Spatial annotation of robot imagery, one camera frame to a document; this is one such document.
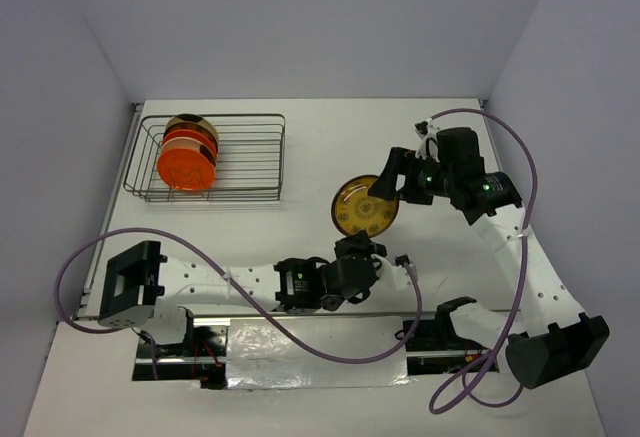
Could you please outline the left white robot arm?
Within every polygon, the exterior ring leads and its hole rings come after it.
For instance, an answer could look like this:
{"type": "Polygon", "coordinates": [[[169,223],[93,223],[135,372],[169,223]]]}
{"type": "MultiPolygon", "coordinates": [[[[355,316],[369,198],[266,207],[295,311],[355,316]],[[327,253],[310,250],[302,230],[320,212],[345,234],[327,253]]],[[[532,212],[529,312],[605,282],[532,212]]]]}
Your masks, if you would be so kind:
{"type": "Polygon", "coordinates": [[[169,258],[158,241],[143,241],[107,263],[98,322],[138,328],[171,354],[195,346],[198,305],[247,307],[269,313],[310,315],[360,303],[380,278],[386,248],[366,232],[338,240],[335,260],[288,258],[261,267],[211,267],[169,258]]]}

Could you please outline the orange plate front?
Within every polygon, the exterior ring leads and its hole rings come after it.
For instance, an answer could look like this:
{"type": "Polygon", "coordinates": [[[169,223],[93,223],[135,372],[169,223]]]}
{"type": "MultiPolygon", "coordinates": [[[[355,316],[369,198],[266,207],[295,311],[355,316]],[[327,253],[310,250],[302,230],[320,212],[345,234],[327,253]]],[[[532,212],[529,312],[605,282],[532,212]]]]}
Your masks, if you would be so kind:
{"type": "Polygon", "coordinates": [[[216,161],[204,146],[162,150],[157,161],[161,180],[181,191],[208,190],[216,178],[216,161]]]}

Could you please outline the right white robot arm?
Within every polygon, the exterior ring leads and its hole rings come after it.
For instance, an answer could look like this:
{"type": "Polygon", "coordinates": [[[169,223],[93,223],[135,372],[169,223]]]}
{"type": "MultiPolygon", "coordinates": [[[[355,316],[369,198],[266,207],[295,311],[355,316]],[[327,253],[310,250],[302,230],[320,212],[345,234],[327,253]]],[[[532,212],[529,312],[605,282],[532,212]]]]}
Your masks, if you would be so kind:
{"type": "Polygon", "coordinates": [[[448,199],[493,252],[515,300],[507,316],[471,297],[439,305],[437,341],[487,347],[486,363],[505,365],[526,389],[587,368],[610,330],[603,317],[587,315],[550,263],[529,225],[533,202],[522,199],[506,173],[486,171],[471,128],[420,123],[416,131],[418,149],[392,148],[369,196],[416,205],[448,199]]]}

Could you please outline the yellow patterned plate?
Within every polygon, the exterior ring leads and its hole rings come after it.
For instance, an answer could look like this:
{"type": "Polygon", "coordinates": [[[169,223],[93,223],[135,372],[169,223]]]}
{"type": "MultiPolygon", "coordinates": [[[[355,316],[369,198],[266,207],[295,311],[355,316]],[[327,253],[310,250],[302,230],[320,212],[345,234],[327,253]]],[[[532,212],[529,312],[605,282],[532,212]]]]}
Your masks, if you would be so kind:
{"type": "Polygon", "coordinates": [[[344,236],[365,231],[371,238],[388,230],[396,219],[400,202],[370,196],[368,191],[377,181],[376,175],[352,178],[336,192],[331,203],[331,220],[344,236]]]}

